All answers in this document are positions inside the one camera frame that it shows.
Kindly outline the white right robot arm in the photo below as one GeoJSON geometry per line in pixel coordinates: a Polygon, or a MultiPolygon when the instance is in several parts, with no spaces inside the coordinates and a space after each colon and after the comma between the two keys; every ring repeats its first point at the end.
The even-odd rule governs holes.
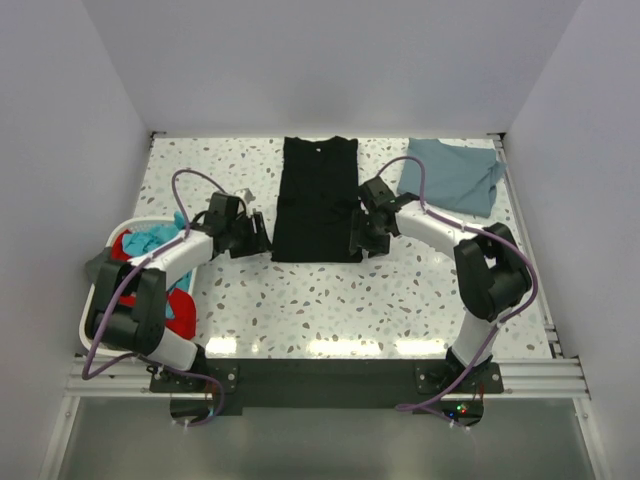
{"type": "Polygon", "coordinates": [[[537,292],[532,265],[509,227],[466,224],[422,205],[415,194],[394,194],[380,177],[359,186],[358,196],[363,207],[352,215],[350,249],[386,255],[390,240],[404,236],[451,258],[465,316],[447,359],[459,368],[487,363],[499,323],[525,294],[537,292]]]}

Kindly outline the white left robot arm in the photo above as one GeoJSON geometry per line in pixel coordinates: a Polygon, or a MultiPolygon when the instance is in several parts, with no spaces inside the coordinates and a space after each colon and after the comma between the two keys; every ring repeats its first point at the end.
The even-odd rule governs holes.
{"type": "Polygon", "coordinates": [[[138,356],[173,370],[192,372],[204,350],[166,326],[169,288],[181,278],[227,253],[241,258],[271,249],[264,217],[249,210],[249,190],[216,192],[177,235],[127,261],[109,259],[98,270],[84,320],[89,340],[84,376],[102,345],[122,358],[138,356]]]}

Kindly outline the white laundry basket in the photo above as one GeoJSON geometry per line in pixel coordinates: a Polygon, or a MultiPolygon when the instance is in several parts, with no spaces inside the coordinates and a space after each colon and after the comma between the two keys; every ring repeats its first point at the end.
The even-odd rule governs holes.
{"type": "MultiPolygon", "coordinates": [[[[174,215],[173,216],[169,216],[169,217],[163,217],[163,216],[146,216],[146,217],[134,217],[132,219],[126,220],[123,223],[121,223],[120,225],[118,225],[110,234],[110,236],[108,237],[107,241],[106,241],[106,246],[105,247],[112,247],[113,243],[115,242],[116,238],[124,231],[124,230],[131,230],[132,232],[136,232],[136,231],[141,231],[144,229],[147,229],[153,225],[156,224],[169,224],[172,225],[173,224],[173,220],[174,220],[174,215]]],[[[189,293],[191,294],[192,298],[194,296],[194,287],[195,287],[195,278],[196,278],[196,273],[197,273],[197,269],[194,268],[192,271],[190,271],[192,273],[192,283],[191,286],[189,288],[189,293]]],[[[81,340],[81,343],[83,344],[83,346],[89,350],[91,348],[92,342],[93,342],[93,336],[94,336],[94,332],[97,330],[97,323],[91,319],[91,307],[92,307],[92,303],[94,298],[96,297],[95,293],[96,293],[96,282],[97,279],[94,283],[91,283],[91,288],[87,297],[87,300],[85,302],[85,306],[83,309],[83,313],[81,315],[81,319],[80,319],[80,326],[79,326],[79,337],[81,340]]]]}

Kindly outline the dark grey t-shirt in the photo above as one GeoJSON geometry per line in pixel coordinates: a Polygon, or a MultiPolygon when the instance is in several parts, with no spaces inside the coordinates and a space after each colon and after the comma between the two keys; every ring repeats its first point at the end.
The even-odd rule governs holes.
{"type": "Polygon", "coordinates": [[[102,265],[111,259],[111,248],[105,247],[99,254],[84,264],[84,271],[91,283],[94,283],[98,277],[102,265]]]}

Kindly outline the black t-shirt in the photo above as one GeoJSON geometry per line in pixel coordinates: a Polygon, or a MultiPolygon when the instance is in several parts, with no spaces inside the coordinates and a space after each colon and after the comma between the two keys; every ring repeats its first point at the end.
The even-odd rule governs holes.
{"type": "Polygon", "coordinates": [[[287,137],[277,199],[272,260],[359,263],[350,250],[352,213],[359,208],[358,141],[287,137]]]}

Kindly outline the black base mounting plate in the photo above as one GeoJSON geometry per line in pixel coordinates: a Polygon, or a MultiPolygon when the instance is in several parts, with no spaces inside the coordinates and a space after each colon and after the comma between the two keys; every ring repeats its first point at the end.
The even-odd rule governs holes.
{"type": "Polygon", "coordinates": [[[246,408],[390,409],[420,403],[444,390],[455,376],[443,359],[209,359],[201,379],[149,366],[149,390],[170,396],[174,418],[222,407],[225,415],[246,408]]]}

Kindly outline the folded grey-blue t-shirt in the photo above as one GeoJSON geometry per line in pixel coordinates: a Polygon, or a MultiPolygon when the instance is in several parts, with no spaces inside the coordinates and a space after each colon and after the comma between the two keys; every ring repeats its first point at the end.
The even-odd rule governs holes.
{"type": "Polygon", "coordinates": [[[409,140],[407,154],[425,168],[425,201],[459,214],[487,218],[506,165],[493,149],[458,147],[436,139],[409,140]]]}

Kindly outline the turquoise t-shirt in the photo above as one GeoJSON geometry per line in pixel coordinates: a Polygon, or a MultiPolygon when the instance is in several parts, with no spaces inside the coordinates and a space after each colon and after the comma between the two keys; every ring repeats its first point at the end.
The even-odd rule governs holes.
{"type": "MultiPolygon", "coordinates": [[[[174,213],[173,224],[156,224],[147,229],[132,232],[126,230],[120,235],[116,245],[119,245],[124,255],[124,259],[128,260],[151,252],[160,247],[164,243],[175,237],[181,230],[185,228],[186,222],[184,216],[176,211],[174,213]]],[[[192,273],[189,272],[180,280],[175,282],[168,291],[168,300],[166,304],[165,314],[168,320],[174,320],[176,313],[172,306],[172,297],[176,289],[187,293],[192,282],[192,273]]]]}

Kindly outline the red t-shirt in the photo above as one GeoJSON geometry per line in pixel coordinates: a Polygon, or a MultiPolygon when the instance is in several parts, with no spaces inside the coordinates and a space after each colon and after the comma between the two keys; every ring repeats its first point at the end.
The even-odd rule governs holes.
{"type": "MultiPolygon", "coordinates": [[[[120,246],[116,245],[116,241],[119,240],[120,235],[111,247],[111,258],[127,261],[124,259],[120,246]]],[[[191,340],[196,333],[196,306],[189,291],[185,293],[176,289],[172,297],[172,306],[176,313],[176,318],[174,320],[168,320],[165,314],[166,326],[180,337],[191,340]]]]}

